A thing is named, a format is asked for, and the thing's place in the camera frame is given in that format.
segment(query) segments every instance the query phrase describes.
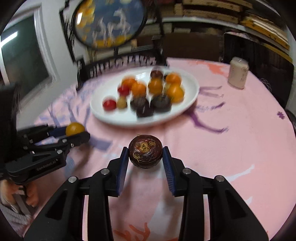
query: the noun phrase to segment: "pink tablecloth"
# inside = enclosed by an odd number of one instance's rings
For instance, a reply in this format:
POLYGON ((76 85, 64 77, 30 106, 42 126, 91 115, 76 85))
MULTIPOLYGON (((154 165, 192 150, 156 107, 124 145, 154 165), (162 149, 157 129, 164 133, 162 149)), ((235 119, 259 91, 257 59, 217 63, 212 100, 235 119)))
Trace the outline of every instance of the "pink tablecloth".
MULTIPOLYGON (((119 157, 122 148, 137 134, 151 134, 169 147, 172 156, 182 159, 186 167, 200 175, 225 176, 271 239, 296 203, 296 139, 283 108, 250 72, 245 89, 237 90, 227 83, 226 64, 168 61, 172 67, 193 74, 201 86, 195 109, 170 122, 127 130, 98 121, 90 112, 90 96, 112 74, 88 81, 78 94, 75 87, 66 90, 40 115, 36 124, 83 123, 91 134, 92 146, 74 148, 66 167, 39 179, 41 203, 70 175, 92 176, 107 167, 111 159, 119 157)), ((114 239, 177 240, 182 201, 169 192, 162 163, 150 170, 129 163, 122 195, 110 198, 114 239)), ((208 240, 208 214, 205 222, 208 240)), ((86 228, 83 233, 86 240, 86 228)))

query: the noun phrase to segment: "window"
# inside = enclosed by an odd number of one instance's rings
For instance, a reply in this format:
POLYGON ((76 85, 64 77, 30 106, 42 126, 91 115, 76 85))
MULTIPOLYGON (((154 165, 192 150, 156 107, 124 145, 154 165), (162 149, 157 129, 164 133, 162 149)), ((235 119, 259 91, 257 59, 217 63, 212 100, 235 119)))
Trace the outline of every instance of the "window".
POLYGON ((41 23, 38 8, 13 18, 0 36, 3 80, 5 84, 20 84, 21 104, 27 103, 56 76, 41 23))

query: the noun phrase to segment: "small orange fruit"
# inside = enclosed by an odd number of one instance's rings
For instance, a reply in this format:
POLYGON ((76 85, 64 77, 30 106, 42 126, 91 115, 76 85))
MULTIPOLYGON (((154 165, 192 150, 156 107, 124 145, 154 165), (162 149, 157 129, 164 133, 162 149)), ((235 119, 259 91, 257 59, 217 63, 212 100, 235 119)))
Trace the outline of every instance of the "small orange fruit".
POLYGON ((181 77, 180 75, 178 75, 177 73, 169 73, 166 78, 165 78, 165 81, 169 84, 178 84, 178 85, 181 85, 181 77))
POLYGON ((127 85, 130 89, 134 83, 137 83, 134 76, 126 76, 122 79, 122 82, 121 82, 122 85, 127 85))
POLYGON ((145 83, 137 82, 134 83, 131 87, 131 92, 133 93, 133 96, 146 96, 146 85, 145 83))
POLYGON ((148 84, 149 92, 151 94, 157 95, 161 94, 163 91, 163 82, 161 79, 152 79, 148 84))
POLYGON ((166 94, 172 103, 179 103, 184 99, 184 90, 178 84, 171 84, 166 94))
POLYGON ((78 122, 72 122, 70 125, 66 127, 66 136, 68 137, 73 136, 84 131, 85 131, 85 128, 83 125, 81 125, 78 122))

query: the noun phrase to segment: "metal screw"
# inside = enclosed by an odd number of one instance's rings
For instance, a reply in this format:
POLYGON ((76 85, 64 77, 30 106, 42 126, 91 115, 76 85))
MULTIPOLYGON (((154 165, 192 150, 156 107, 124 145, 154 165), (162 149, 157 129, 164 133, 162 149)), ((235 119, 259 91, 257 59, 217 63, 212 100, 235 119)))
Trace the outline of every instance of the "metal screw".
POLYGON ((104 169, 102 169, 101 170, 101 173, 103 174, 103 175, 107 175, 107 174, 109 174, 109 169, 107 169, 107 168, 104 168, 104 169))
POLYGON ((184 169, 182 170, 182 172, 183 172, 184 174, 190 174, 190 173, 191 173, 191 170, 190 170, 189 168, 184 168, 184 169))
POLYGON ((69 177, 69 179, 68 179, 68 181, 69 181, 70 183, 74 183, 74 182, 76 182, 76 180, 77 180, 77 177, 74 177, 74 176, 69 177))
POLYGON ((224 182, 225 178, 224 178, 223 176, 221 176, 221 175, 218 175, 218 176, 216 177, 216 180, 217 180, 218 182, 224 182))

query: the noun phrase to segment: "tablecloth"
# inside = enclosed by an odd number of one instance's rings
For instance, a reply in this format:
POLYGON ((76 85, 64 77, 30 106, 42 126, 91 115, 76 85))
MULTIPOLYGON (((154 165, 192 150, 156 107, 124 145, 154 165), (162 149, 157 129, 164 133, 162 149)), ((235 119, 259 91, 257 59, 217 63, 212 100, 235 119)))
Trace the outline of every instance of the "tablecloth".
MULTIPOLYGON (((229 65, 173 58, 168 62, 193 74, 200 93, 195 106, 165 124, 123 129, 97 120, 89 107, 91 94, 114 73, 89 80, 78 93, 72 86, 38 117, 35 124, 64 126, 78 121, 91 134, 90 147, 73 148, 64 168, 37 181, 40 208, 69 176, 92 176, 119 157, 122 148, 137 134, 150 134, 199 175, 225 176, 271 239, 296 203, 296 139, 285 111, 251 72, 245 89, 238 90, 227 82, 229 65)), ((114 240, 177 240, 183 198, 174 198, 169 192, 161 162, 148 170, 130 162, 124 190, 119 198, 109 198, 109 206, 114 240)), ((86 220, 87 202, 84 214, 86 220)), ((84 221, 84 240, 86 225, 84 221)))

